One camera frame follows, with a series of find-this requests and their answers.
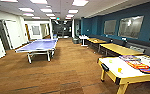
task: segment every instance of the fluorescent light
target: fluorescent light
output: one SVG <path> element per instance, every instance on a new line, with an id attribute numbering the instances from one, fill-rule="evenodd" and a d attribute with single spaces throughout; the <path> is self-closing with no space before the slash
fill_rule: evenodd
<path id="1" fill-rule="evenodd" d="M 71 19 L 71 17 L 66 17 L 65 19 Z"/>
<path id="2" fill-rule="evenodd" d="M 46 0 L 30 0 L 32 3 L 37 3 L 37 4 L 47 4 Z"/>
<path id="3" fill-rule="evenodd" d="M 72 5 L 75 6 L 85 6 L 88 3 L 86 0 L 74 0 Z"/>
<path id="4" fill-rule="evenodd" d="M 51 19 L 56 19 L 56 17 L 50 17 Z"/>
<path id="5" fill-rule="evenodd" d="M 26 16 L 34 16 L 34 15 L 31 14 L 31 13 L 24 13 L 23 15 L 26 15 Z"/>
<path id="6" fill-rule="evenodd" d="M 73 17 L 74 15 L 72 15 L 72 14 L 68 14 L 68 15 L 66 15 L 67 17 Z"/>
<path id="7" fill-rule="evenodd" d="M 32 17 L 33 19 L 40 19 L 40 17 Z"/>
<path id="8" fill-rule="evenodd" d="M 52 12 L 51 9 L 40 9 L 42 12 Z"/>
<path id="9" fill-rule="evenodd" d="M 34 12 L 34 10 L 32 10 L 31 8 L 19 8 L 19 9 L 25 12 Z"/>
<path id="10" fill-rule="evenodd" d="M 47 8 L 50 8 L 50 7 L 52 7 L 52 6 L 50 6 L 50 5 L 47 5 L 46 7 L 47 7 Z"/>
<path id="11" fill-rule="evenodd" d="M 46 14 L 47 16 L 55 16 L 54 14 Z"/>
<path id="12" fill-rule="evenodd" d="M 0 0 L 0 1 L 4 1 L 4 2 L 18 2 L 17 0 Z"/>
<path id="13" fill-rule="evenodd" d="M 69 10 L 69 13 L 77 13 L 78 10 Z"/>

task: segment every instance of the ping pong table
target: ping pong table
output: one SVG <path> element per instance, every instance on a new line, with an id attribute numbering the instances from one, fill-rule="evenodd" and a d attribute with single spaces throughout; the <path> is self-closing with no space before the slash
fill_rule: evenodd
<path id="1" fill-rule="evenodd" d="M 17 50 L 16 53 L 27 52 L 29 63 L 31 64 L 31 59 L 36 54 L 47 54 L 47 59 L 50 61 L 50 53 L 53 57 L 54 50 L 56 47 L 58 39 L 38 39 L 30 44 L 27 44 Z"/>

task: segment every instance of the doorway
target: doorway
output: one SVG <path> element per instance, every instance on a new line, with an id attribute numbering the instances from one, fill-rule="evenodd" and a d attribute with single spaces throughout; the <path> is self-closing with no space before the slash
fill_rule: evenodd
<path id="1" fill-rule="evenodd" d="M 10 50 L 10 45 L 8 42 L 9 34 L 5 31 L 5 26 L 3 21 L 0 20 L 0 38 L 5 50 Z"/>

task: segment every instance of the blue accent wall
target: blue accent wall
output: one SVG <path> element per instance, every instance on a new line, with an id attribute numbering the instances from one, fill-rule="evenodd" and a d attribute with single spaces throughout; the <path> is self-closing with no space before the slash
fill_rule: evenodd
<path id="1" fill-rule="evenodd" d="M 137 40 L 150 42 L 150 2 L 141 4 L 135 7 L 117 11 L 103 16 L 96 16 L 93 18 L 83 18 L 81 25 L 84 28 L 83 33 L 86 35 L 100 35 L 108 36 L 114 39 L 120 39 L 122 37 L 118 36 L 118 30 L 120 25 L 120 20 L 123 18 L 135 17 L 135 16 L 144 16 L 139 37 Z M 115 35 L 105 35 L 104 32 L 104 22 L 108 20 L 116 20 Z"/>

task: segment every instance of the glass window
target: glass window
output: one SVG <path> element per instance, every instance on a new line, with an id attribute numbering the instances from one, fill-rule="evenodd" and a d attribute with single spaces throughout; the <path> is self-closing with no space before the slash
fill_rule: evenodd
<path id="1" fill-rule="evenodd" d="M 114 35 L 116 20 L 105 21 L 104 34 Z"/>
<path id="2" fill-rule="evenodd" d="M 138 38 L 143 16 L 124 18 L 120 21 L 119 36 Z"/>

